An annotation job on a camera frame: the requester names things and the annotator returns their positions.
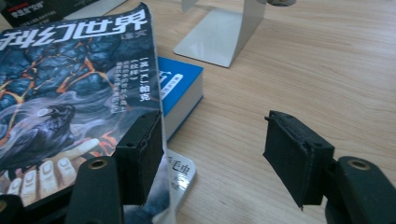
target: black plastic part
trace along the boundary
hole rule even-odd
[[[17,195],[0,195],[0,223],[18,224],[24,223],[25,211],[22,200]]]
[[[29,220],[25,223],[63,223],[72,189],[73,186],[69,186],[25,207],[25,215]]]
[[[123,204],[143,204],[163,157],[162,113],[141,116],[117,144],[117,161]]]
[[[334,176],[352,223],[396,223],[396,190],[376,165],[342,157]]]
[[[97,157],[79,166],[65,223],[123,223],[117,164],[113,158]]]
[[[347,210],[340,210],[331,203],[326,203],[325,216],[327,224],[351,224]]]
[[[299,207],[321,204],[334,146],[295,117],[270,111],[263,156]]]

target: magazine cover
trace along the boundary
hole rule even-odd
[[[35,205],[72,186],[85,160],[111,156],[137,118],[161,110],[157,68],[145,4],[120,15],[4,31],[0,193]],[[148,202],[128,206],[125,216],[150,223],[169,203],[164,155]]]
[[[0,10],[12,27],[61,21],[98,0],[1,0]]]

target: screw hole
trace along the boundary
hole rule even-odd
[[[127,143],[126,146],[127,147],[136,147],[136,144],[135,143]]]
[[[7,208],[7,201],[0,201],[0,213],[3,212]]]
[[[90,163],[90,169],[97,170],[105,167],[107,165],[107,161],[104,160],[96,160]]]
[[[348,161],[347,163],[348,163],[350,166],[352,166],[353,168],[358,169],[358,170],[367,171],[367,170],[370,170],[370,169],[371,169],[371,168],[370,168],[370,165],[367,164],[367,163],[364,162],[364,161],[350,160],[350,161]]]

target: dark creature illustration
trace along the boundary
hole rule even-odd
[[[50,118],[19,137],[0,159],[0,174],[8,170],[8,177],[13,180],[17,169],[26,171],[32,166],[38,168],[44,159],[54,157],[74,143],[75,136],[70,132],[70,123],[75,108],[71,105],[50,105],[47,109],[50,112],[42,117]]]

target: wooden desk surface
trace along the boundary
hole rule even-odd
[[[336,147],[335,158],[377,164],[396,185],[396,2],[298,0],[267,5],[231,68],[177,56],[173,48],[213,7],[243,1],[145,1],[158,53],[205,68],[205,98],[170,141],[198,175],[178,223],[323,223],[322,206],[294,203],[262,156],[272,110],[300,119]],[[128,1],[111,13],[137,5]]]

